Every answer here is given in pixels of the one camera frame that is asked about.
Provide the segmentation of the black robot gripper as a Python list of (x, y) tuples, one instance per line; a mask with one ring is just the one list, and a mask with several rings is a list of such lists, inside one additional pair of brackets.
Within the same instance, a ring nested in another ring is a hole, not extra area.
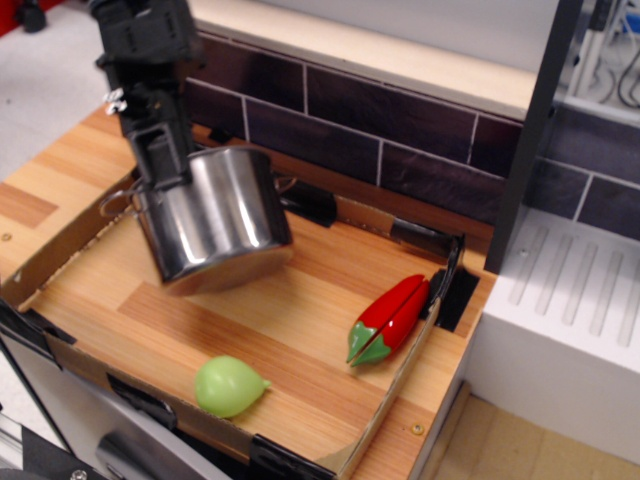
[(89, 9), (104, 49), (96, 64), (109, 85), (106, 112), (125, 124), (150, 125), (130, 134), (142, 184), (147, 190), (189, 184), (193, 142), (178, 124), (189, 123), (184, 87), (205, 58), (188, 3), (91, 1)]

